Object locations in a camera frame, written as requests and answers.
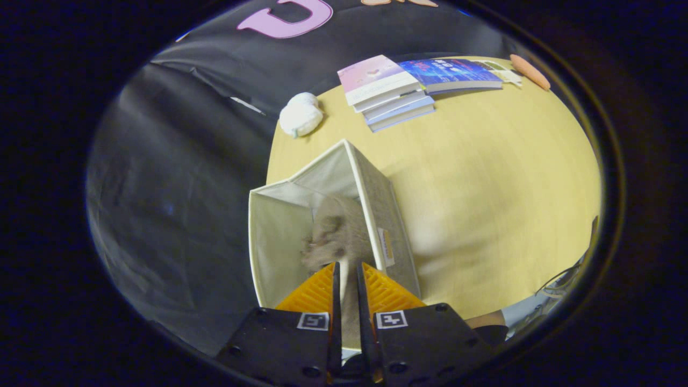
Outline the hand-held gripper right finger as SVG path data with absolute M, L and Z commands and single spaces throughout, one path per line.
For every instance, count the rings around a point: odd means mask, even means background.
M 360 341 L 379 386 L 462 382 L 495 351 L 447 303 L 425 305 L 378 269 L 357 269 Z

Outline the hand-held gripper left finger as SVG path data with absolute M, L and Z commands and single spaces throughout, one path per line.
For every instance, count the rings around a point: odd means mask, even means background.
M 251 310 L 217 362 L 270 385 L 332 384 L 342 370 L 340 272 L 330 263 L 275 308 Z

